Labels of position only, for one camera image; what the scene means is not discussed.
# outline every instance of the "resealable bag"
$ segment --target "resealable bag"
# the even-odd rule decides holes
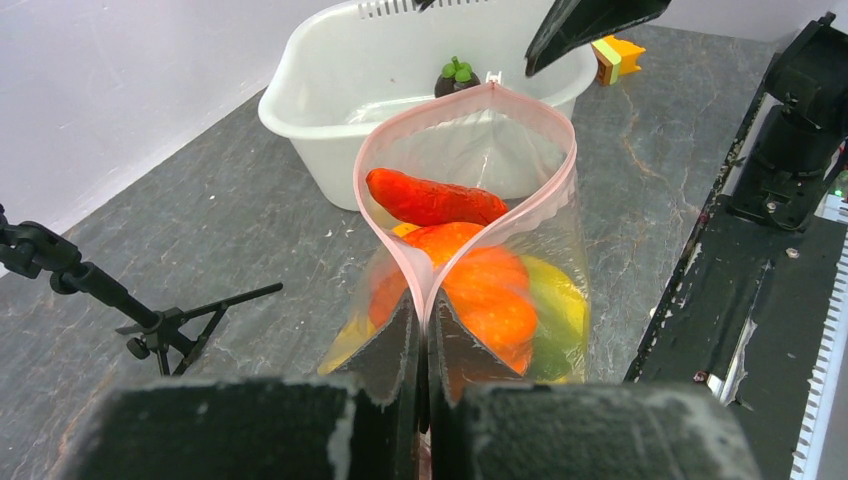
[[[494,82],[428,102],[378,127],[359,152],[354,188],[385,249],[363,273],[324,371],[384,328],[407,289],[426,332],[442,289],[459,323],[492,361],[534,381],[585,380],[589,280],[576,154],[574,128],[565,116]],[[406,208],[405,198],[381,205],[372,195],[377,174],[395,182],[396,194],[423,195],[416,205],[428,207],[416,218],[431,222],[429,214],[446,205],[454,213],[471,208],[472,214],[428,225],[404,221],[390,212]],[[446,186],[422,189],[419,180]],[[451,185],[484,192],[475,190],[470,206],[457,208],[440,196]],[[486,196],[504,204],[496,219],[473,215],[478,207],[491,207],[480,200]]]

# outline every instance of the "marble surface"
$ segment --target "marble surface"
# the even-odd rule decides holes
[[[577,102],[595,380],[622,378],[772,53],[768,45],[639,27],[641,73]],[[377,247],[321,196],[257,98],[67,233],[152,308],[192,308],[276,281],[232,308],[191,375],[312,371]],[[17,219],[15,212],[7,212]],[[0,478],[49,478],[102,394],[157,377],[85,295],[0,279]],[[196,333],[202,323],[185,331]]]

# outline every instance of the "white basket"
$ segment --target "white basket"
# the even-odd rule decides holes
[[[292,34],[259,102],[259,118],[291,140],[321,192],[346,210],[353,162],[381,122],[433,98],[452,56],[571,117],[597,60],[585,45],[524,76],[524,54],[553,0],[351,1],[320,12]]]

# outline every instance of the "lemon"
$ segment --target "lemon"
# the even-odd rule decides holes
[[[393,228],[392,232],[394,232],[395,235],[403,238],[403,236],[406,235],[407,233],[418,230],[419,228],[421,228],[421,227],[419,227],[417,225],[413,225],[411,223],[401,223],[400,225]]]
[[[588,345],[589,305],[574,282],[559,268],[536,257],[520,256],[530,279],[530,294],[539,323],[533,339],[528,376],[562,383],[582,363]]]
[[[376,331],[377,329],[367,315],[355,316],[333,340],[333,344],[330,345],[330,349],[324,355],[321,365],[318,366],[318,374],[327,375],[339,368],[342,363],[362,348]]]

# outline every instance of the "tripod mount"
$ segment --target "tripod mount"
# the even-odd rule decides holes
[[[219,300],[184,312],[179,308],[153,311],[136,300],[117,280],[97,265],[82,262],[76,245],[35,222],[10,225],[0,205],[0,262],[12,273],[35,279],[42,270],[52,272],[50,288],[60,295],[88,293],[104,305],[119,310],[137,325],[118,328],[121,335],[140,334],[127,341],[127,348],[143,360],[156,354],[159,373],[181,375],[200,356],[212,332],[221,322],[227,309],[283,289],[282,283]],[[206,327],[191,340],[180,332],[189,320],[212,314]],[[171,372],[168,351],[174,347],[182,360]]]

